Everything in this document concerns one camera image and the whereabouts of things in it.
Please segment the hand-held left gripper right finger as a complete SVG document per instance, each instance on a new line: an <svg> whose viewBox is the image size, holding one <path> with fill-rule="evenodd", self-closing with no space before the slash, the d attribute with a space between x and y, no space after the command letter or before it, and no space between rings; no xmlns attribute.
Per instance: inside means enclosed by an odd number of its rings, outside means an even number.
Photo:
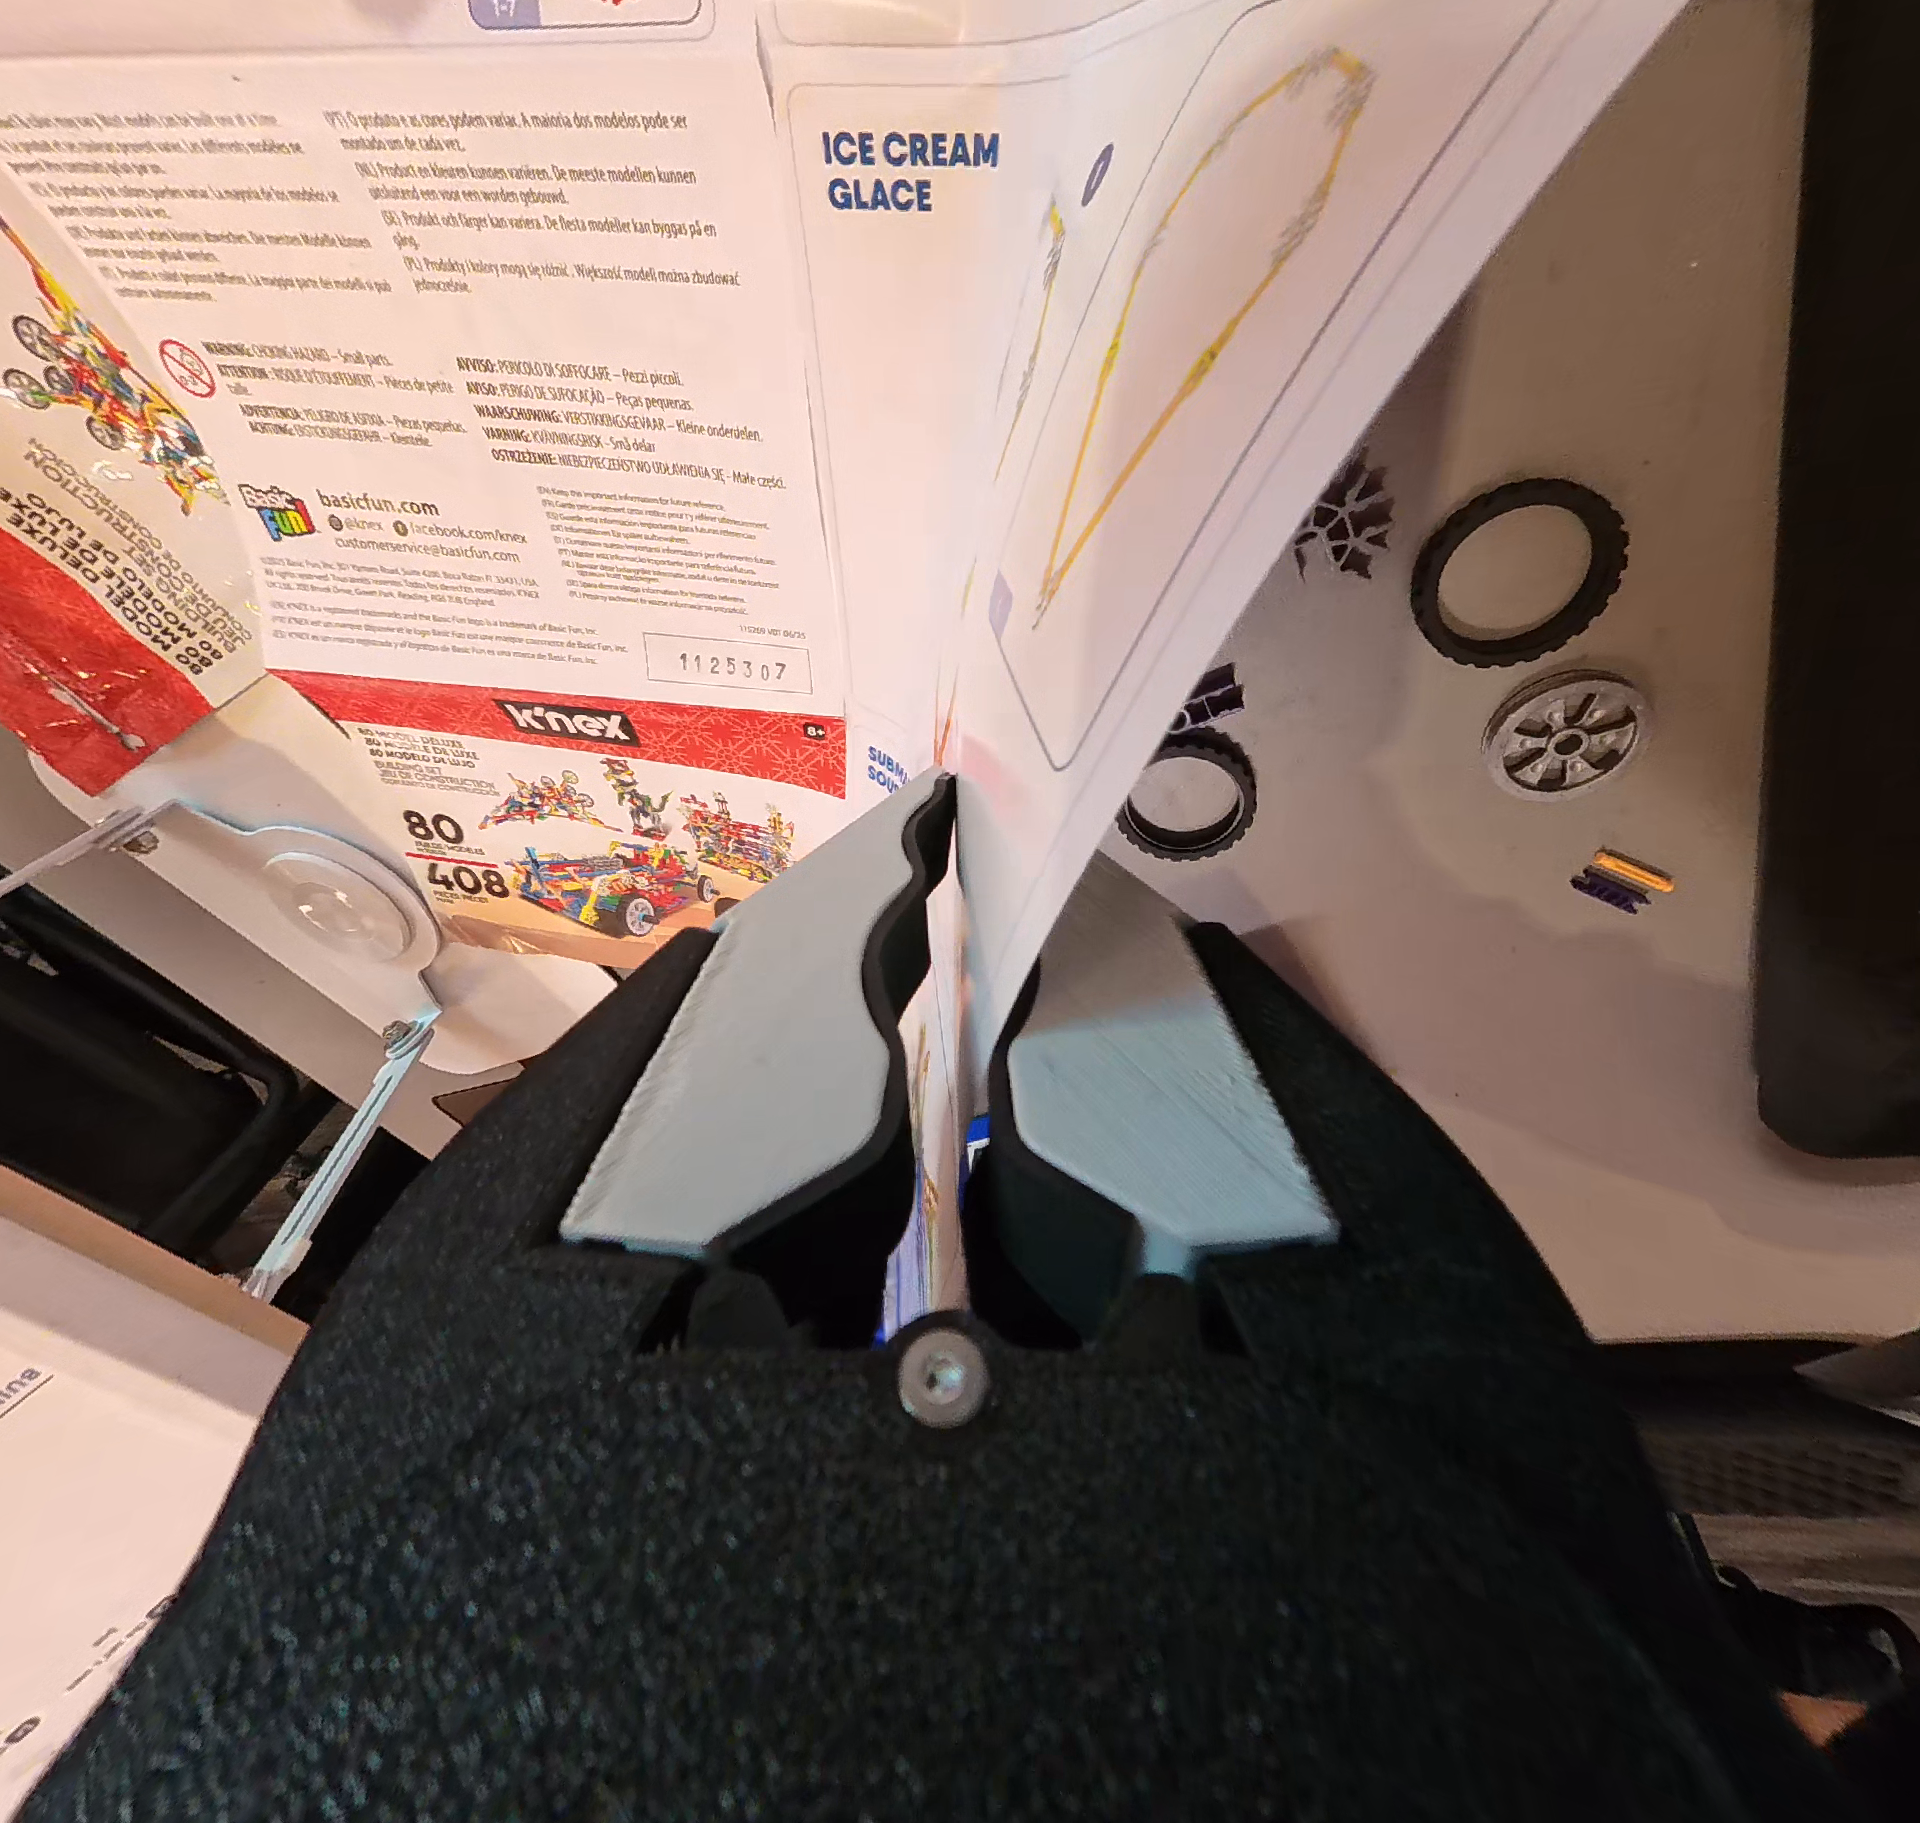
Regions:
<svg viewBox="0 0 1920 1823"><path fill-rule="evenodd" d="M1106 1221L1040 1235L1050 1282L1074 1265L1191 1280L1211 1257L1338 1237L1185 914L1106 854L1063 904L991 1074L1004 1164L1036 1160L1044 1185L1068 1185L1068 1210Z"/></svg>

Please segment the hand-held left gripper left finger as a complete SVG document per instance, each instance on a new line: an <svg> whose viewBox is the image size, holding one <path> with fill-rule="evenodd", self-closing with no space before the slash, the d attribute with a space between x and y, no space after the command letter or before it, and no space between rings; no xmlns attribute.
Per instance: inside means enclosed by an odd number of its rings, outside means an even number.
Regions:
<svg viewBox="0 0 1920 1823"><path fill-rule="evenodd" d="M561 1218L573 1243L720 1260L851 1205L886 1260L918 1197L899 1019L928 967L954 779L925 769L720 926Z"/></svg>

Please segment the building instruction sheet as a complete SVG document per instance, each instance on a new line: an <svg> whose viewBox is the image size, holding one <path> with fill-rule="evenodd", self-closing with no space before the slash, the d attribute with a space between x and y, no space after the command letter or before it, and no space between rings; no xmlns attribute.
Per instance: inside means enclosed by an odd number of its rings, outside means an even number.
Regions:
<svg viewBox="0 0 1920 1823"><path fill-rule="evenodd" d="M4 654L70 791L321 827L540 1043L918 769L963 1099L1198 662L1691 0L4 0Z"/></svg>

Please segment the small black wheel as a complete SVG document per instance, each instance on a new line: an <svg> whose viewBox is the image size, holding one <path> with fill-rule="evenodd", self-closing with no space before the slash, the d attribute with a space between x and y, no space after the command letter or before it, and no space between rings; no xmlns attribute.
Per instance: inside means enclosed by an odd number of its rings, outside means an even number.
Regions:
<svg viewBox="0 0 1920 1823"><path fill-rule="evenodd" d="M1143 814L1135 795L1126 795L1117 811L1117 832L1132 849L1173 863L1198 862L1230 851L1245 835L1258 813L1258 781L1245 750L1222 731L1169 731L1146 767L1152 769L1168 761L1189 761L1213 769L1232 789L1232 801L1205 823L1179 827Z"/></svg>

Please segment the grey wheel hub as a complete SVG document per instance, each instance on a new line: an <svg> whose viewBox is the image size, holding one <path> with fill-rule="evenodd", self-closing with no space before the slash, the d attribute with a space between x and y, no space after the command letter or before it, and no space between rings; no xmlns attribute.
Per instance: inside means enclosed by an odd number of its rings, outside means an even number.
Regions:
<svg viewBox="0 0 1920 1823"><path fill-rule="evenodd" d="M1625 676L1557 667L1513 689L1482 733L1482 765L1509 795L1564 801L1642 755L1649 700Z"/></svg>

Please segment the black rubber tyre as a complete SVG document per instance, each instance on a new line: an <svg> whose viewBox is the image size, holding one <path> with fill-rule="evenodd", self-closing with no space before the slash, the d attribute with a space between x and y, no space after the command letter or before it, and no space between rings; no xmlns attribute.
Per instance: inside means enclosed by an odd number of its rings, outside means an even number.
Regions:
<svg viewBox="0 0 1920 1823"><path fill-rule="evenodd" d="M1549 508L1570 514L1589 543L1589 564L1570 595L1541 624L1508 635L1467 635L1442 601L1452 558L1505 514ZM1479 491L1447 514L1414 560L1409 610L1416 629L1442 656L1464 667L1516 667L1559 652L1582 635L1614 600L1629 561L1631 534L1619 511L1599 491L1564 476L1525 476Z"/></svg>

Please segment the dark snowflake connector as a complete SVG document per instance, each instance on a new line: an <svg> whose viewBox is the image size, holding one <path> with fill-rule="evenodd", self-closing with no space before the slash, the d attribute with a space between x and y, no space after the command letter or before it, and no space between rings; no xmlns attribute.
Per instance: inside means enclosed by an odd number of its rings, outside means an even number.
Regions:
<svg viewBox="0 0 1920 1823"><path fill-rule="evenodd" d="M1306 576L1308 568L1324 564L1334 571L1370 578L1390 543L1394 508L1384 468L1364 447L1354 448L1320 488L1291 541L1296 575Z"/></svg>

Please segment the white task instruction board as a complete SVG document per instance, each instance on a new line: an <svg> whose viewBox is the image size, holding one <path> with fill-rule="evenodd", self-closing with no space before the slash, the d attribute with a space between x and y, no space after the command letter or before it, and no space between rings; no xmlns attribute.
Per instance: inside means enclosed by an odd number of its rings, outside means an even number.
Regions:
<svg viewBox="0 0 1920 1823"><path fill-rule="evenodd" d="M1 1817L194 1563L299 1318L1 1173Z"/></svg>

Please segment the colourful toy packaging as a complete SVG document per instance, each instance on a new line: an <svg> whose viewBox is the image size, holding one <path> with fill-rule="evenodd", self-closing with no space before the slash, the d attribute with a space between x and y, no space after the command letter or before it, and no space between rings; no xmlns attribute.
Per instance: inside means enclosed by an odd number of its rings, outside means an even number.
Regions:
<svg viewBox="0 0 1920 1823"><path fill-rule="evenodd" d="M95 795L258 682L253 565L201 434L20 199L1 248L1 716Z"/></svg>

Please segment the black perforated board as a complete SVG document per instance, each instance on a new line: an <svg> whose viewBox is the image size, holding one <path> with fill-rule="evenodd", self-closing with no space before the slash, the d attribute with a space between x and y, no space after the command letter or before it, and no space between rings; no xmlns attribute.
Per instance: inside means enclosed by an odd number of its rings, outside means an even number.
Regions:
<svg viewBox="0 0 1920 1823"><path fill-rule="evenodd" d="M1751 1054L1817 1160L1918 1149L1918 0L1811 0Z"/></svg>

